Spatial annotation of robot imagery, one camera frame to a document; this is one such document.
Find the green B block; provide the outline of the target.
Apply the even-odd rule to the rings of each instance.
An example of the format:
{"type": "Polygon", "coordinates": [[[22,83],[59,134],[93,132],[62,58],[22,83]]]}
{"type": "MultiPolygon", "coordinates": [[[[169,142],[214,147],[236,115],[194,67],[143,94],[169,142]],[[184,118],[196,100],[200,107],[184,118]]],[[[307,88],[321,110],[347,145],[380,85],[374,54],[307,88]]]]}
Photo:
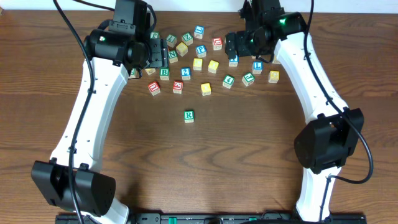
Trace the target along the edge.
{"type": "Polygon", "coordinates": [[[168,68],[161,68],[159,77],[161,80],[169,80],[170,79],[170,70],[168,68]]]}

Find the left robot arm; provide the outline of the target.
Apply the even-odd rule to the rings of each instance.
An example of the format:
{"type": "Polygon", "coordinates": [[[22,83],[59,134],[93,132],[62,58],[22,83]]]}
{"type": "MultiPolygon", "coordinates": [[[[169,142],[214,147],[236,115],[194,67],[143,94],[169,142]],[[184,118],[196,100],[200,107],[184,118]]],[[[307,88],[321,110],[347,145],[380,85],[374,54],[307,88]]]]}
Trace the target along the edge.
{"type": "Polygon", "coordinates": [[[153,39],[157,18],[144,1],[117,0],[114,16],[78,45],[84,56],[80,89],[65,132],[31,177],[49,205],[75,212],[78,223],[127,223],[129,207],[116,181],[101,173],[103,148],[116,102],[129,78],[169,64],[166,41],[153,39]]]}

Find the yellow O block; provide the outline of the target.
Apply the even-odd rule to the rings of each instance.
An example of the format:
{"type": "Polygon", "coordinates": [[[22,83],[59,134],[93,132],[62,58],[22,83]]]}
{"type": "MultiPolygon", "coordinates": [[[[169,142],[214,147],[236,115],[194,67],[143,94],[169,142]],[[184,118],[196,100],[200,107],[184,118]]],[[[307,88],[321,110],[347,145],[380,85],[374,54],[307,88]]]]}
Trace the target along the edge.
{"type": "Polygon", "coordinates": [[[273,58],[273,61],[272,61],[272,63],[273,63],[273,64],[279,64],[279,65],[280,65],[280,62],[277,60],[277,58],[276,58],[276,57],[274,57],[274,58],[273,58]]]}

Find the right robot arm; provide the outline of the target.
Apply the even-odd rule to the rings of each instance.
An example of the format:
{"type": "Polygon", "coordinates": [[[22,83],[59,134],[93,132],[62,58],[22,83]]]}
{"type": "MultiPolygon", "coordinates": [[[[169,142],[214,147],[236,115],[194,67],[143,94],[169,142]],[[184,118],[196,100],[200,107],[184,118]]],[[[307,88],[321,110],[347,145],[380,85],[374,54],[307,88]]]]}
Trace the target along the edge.
{"type": "Polygon", "coordinates": [[[330,220],[333,185],[354,153],[364,116],[351,110],[329,81],[313,48],[310,21],[301,13],[286,13],[279,1],[244,1],[239,15],[246,28],[226,35],[228,58],[263,61],[270,55],[283,66],[302,105],[306,126],[294,140],[303,166],[296,215],[305,222],[330,220]]]}

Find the green R block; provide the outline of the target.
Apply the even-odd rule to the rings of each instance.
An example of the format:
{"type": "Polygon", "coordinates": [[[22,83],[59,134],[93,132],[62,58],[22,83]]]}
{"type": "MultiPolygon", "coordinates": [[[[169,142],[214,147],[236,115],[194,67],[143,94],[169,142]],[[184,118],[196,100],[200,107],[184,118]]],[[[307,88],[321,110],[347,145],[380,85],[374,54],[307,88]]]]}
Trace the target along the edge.
{"type": "Polygon", "coordinates": [[[195,120],[195,115],[193,110],[184,111],[184,122],[185,123],[193,123],[195,120]]]}

